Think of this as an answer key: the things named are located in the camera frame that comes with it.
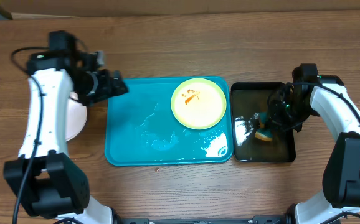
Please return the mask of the white plate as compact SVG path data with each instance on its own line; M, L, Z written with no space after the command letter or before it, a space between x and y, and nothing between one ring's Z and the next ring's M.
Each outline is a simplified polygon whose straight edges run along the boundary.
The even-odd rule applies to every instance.
M75 92L70 93L67 101L66 130L65 140L69 141L76 137L87 122L87 107L77 102L78 95Z

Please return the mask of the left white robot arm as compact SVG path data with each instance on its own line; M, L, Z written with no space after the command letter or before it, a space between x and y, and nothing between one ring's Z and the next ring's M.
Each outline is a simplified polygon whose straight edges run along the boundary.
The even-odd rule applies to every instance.
M91 196L86 174L67 149L67 106L71 93L88 106L128 89L119 71L103 68L101 52L32 47L22 68L31 92L26 135L17 159L4 164L4 179L19 209L57 223L119 223L116 211Z

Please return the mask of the yellow-green plate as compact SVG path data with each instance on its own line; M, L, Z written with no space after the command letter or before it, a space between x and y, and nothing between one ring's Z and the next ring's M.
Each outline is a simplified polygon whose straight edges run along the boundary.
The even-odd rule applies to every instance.
M183 126L208 129L218 124L227 109L224 91L206 78L191 78L180 83L171 97L171 111Z

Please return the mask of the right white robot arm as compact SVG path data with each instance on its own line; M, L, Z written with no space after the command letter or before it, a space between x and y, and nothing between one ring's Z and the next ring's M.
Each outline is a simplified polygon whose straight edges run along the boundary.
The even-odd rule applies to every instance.
M360 218L360 111L337 76L293 77L267 99L266 128L300 131L309 116L323 119L335 145L323 174L322 189L288 209L291 223L336 223Z

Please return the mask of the green yellow sponge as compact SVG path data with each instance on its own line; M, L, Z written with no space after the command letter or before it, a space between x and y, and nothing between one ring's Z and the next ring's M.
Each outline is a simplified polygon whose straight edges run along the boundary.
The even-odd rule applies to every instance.
M269 116L268 116L267 112L259 113L258 128L254 135L255 138L257 138L261 141L266 141L266 142L273 141L272 130L270 128L268 128L266 125L268 121L269 121Z

